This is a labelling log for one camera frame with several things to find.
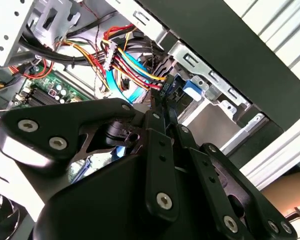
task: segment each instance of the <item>silver metal frame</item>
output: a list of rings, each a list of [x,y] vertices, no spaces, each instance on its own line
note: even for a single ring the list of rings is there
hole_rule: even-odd
[[[22,30],[37,0],[0,0],[0,66],[6,65],[15,51]]]
[[[70,21],[68,17],[71,14],[71,8],[73,3],[69,0],[38,0],[35,5],[36,11],[34,11],[28,24],[31,26],[31,30],[37,39],[41,43],[48,45],[51,48],[55,48],[55,43],[60,41],[68,32],[68,30],[74,26],[81,14],[77,12],[74,14]],[[49,29],[44,28],[44,24],[49,18],[51,10],[55,10],[55,17],[49,25]]]
[[[204,61],[195,55],[187,46],[178,41],[168,52],[173,56],[183,67],[189,72],[204,76],[212,85],[214,85],[220,92],[229,98],[234,104],[240,106],[245,105],[245,109],[251,106],[250,102],[239,94],[233,87],[231,87],[224,79],[222,79],[216,72],[214,72]]]
[[[160,44],[168,33],[153,16],[134,0],[105,0],[151,40]]]
[[[46,202],[70,185],[67,174],[53,178],[41,177],[6,156],[1,150],[0,177],[8,181],[0,179],[0,194],[24,206],[35,222]]]
[[[235,147],[237,147],[243,140],[245,140],[261,123],[264,123],[268,120],[265,115],[262,113],[258,113],[252,118],[248,124],[238,131],[226,144],[224,144],[220,150],[223,154],[227,155],[230,153]]]
[[[240,171],[262,190],[300,162],[300,119]]]

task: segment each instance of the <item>motherboard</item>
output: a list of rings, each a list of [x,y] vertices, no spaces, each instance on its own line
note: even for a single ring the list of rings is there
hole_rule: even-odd
[[[91,100],[67,82],[57,77],[53,72],[45,78],[27,78],[13,100],[15,107],[38,107],[54,104],[75,103]]]

